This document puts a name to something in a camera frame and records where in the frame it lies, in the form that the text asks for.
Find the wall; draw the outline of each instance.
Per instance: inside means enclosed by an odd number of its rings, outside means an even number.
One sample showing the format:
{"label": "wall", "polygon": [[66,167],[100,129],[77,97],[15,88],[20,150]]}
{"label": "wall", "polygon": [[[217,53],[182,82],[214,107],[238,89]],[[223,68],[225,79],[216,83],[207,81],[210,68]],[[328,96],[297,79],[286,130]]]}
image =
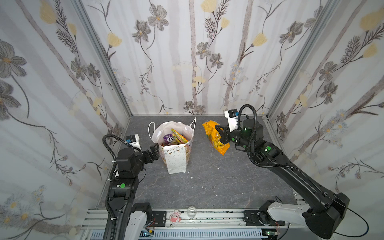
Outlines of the wall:
{"label": "wall", "polygon": [[260,114],[326,1],[82,0],[134,114]]}
{"label": "wall", "polygon": [[[383,7],[378,0],[341,1],[270,119],[291,160],[346,194],[349,207],[368,221],[361,239],[383,233]],[[348,211],[337,232],[365,229]]]}
{"label": "wall", "polygon": [[69,1],[2,1],[0,22],[0,235],[78,238],[128,118]]}

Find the purple snack package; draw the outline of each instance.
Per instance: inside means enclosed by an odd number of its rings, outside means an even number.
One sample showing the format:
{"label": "purple snack package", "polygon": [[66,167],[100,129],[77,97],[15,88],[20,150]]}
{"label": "purple snack package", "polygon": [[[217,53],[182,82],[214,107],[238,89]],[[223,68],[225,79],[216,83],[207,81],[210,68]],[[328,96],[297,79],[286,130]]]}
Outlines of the purple snack package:
{"label": "purple snack package", "polygon": [[165,145],[168,145],[173,140],[174,140],[174,137],[173,137],[172,133],[167,134],[167,135],[164,136],[164,144]]}

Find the yellow snack package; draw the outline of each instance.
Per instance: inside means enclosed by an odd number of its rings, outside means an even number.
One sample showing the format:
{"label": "yellow snack package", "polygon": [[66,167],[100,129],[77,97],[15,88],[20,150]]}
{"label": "yellow snack package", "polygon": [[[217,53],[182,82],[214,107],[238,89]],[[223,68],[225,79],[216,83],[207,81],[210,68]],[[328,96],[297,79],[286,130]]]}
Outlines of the yellow snack package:
{"label": "yellow snack package", "polygon": [[229,148],[229,143],[226,143],[226,144],[222,144],[220,142],[220,139],[221,139],[221,136],[220,134],[217,132],[217,130],[215,129],[215,126],[218,125],[217,122],[215,121],[208,121],[208,122],[205,122],[203,123],[203,127],[205,129],[205,134],[207,135],[209,141],[211,142],[212,146],[219,152],[221,153],[223,156],[225,154],[225,152],[228,150]]}

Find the gift bag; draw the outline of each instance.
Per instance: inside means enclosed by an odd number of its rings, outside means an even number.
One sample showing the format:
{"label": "gift bag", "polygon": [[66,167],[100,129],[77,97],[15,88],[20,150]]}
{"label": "gift bag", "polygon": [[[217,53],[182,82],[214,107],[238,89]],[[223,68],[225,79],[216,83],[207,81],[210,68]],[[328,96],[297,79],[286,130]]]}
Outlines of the gift bag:
{"label": "gift bag", "polygon": [[[153,134],[151,136],[149,128],[153,124]],[[192,140],[195,134],[196,118],[188,126],[182,122],[164,122],[155,129],[155,123],[151,122],[148,125],[148,135],[153,143],[159,144],[159,154],[167,166],[168,173],[185,172],[191,154]],[[179,145],[162,146],[166,139],[164,136],[171,133],[171,128],[176,130],[179,134],[183,135],[188,142]]]}

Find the floral wallpaper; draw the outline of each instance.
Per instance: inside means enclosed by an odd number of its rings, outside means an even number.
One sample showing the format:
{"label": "floral wallpaper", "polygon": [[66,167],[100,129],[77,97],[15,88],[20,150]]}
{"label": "floral wallpaper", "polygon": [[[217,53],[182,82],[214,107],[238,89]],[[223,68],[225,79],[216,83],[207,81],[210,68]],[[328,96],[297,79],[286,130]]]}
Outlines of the floral wallpaper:
{"label": "floral wallpaper", "polygon": [[70,2],[6,1],[0,21],[1,236],[78,238],[111,166],[101,138],[129,118]]}
{"label": "floral wallpaper", "polygon": [[266,114],[326,4],[82,2],[134,114]]}
{"label": "floral wallpaper", "polygon": [[[270,116],[287,154],[369,224],[362,239],[379,239],[384,208],[384,5],[341,1]],[[337,232],[364,233],[352,212]],[[346,237],[334,235],[336,239]]]}

